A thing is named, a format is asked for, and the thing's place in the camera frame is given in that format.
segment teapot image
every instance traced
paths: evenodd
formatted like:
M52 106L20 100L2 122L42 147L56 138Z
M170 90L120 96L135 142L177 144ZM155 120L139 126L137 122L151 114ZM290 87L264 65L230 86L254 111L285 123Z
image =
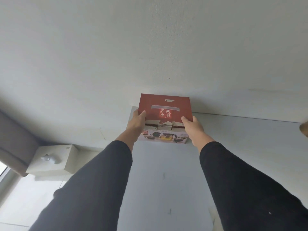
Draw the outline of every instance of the teapot image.
M175 139L177 138L175 134L171 134L171 133L163 133L160 136L162 140L173 140L173 137L175 137Z
M154 133L151 134L151 135L154 136L154 137L159 137L161 133L162 133L162 132L154 132Z

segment black sleeve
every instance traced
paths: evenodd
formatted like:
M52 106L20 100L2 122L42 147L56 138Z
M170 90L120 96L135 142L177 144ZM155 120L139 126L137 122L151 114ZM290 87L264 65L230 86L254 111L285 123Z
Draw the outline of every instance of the black sleeve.
M224 231L308 230L298 198L220 143L206 144L200 163Z
M56 190L29 231L116 230L132 163L128 146L113 141Z

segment white box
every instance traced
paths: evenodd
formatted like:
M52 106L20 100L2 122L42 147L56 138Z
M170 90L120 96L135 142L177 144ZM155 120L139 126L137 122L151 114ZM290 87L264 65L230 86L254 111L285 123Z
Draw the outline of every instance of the white box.
M56 163L44 161L41 157L45 155L56 159ZM39 147L26 172L36 176L74 174L77 155L78 150L72 144Z

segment gift box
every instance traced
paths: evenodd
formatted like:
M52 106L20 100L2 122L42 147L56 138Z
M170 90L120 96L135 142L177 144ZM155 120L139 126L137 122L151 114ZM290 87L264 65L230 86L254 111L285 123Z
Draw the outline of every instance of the gift box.
M145 127L138 140L179 143L187 142L181 117L193 121L189 97L141 94L138 113L147 112Z

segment box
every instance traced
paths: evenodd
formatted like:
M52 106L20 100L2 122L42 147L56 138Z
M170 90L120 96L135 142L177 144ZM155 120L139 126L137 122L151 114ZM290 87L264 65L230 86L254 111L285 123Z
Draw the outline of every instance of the box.
M46 155L51 160L44 160ZM39 147L26 172L36 176L74 174L77 155L77 148L71 144Z
M181 117L193 121L189 97L141 94L138 113L145 110L145 127L138 140L184 144L188 139Z

